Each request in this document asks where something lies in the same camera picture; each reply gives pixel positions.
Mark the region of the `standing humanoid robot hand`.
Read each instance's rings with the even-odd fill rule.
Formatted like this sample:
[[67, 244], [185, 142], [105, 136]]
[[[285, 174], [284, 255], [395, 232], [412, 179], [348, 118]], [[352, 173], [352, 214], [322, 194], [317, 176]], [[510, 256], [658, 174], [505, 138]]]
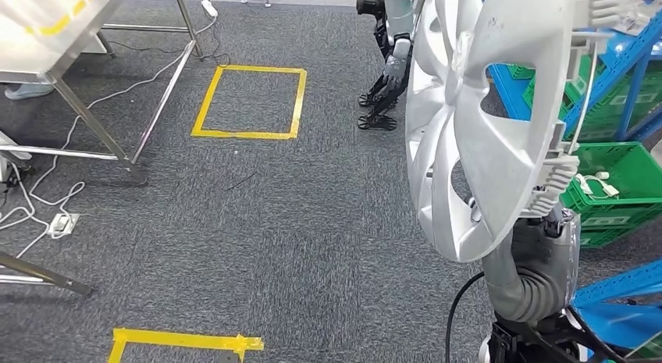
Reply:
[[395, 91], [405, 85], [408, 61], [406, 58], [389, 55], [383, 69], [383, 81], [388, 91]]

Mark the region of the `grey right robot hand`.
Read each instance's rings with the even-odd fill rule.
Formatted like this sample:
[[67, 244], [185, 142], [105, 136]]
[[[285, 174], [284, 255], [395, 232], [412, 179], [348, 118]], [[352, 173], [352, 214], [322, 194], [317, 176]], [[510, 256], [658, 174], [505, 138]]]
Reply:
[[514, 322], [537, 322], [575, 295], [581, 216], [556, 205], [541, 219], [519, 219], [482, 258], [494, 311]]

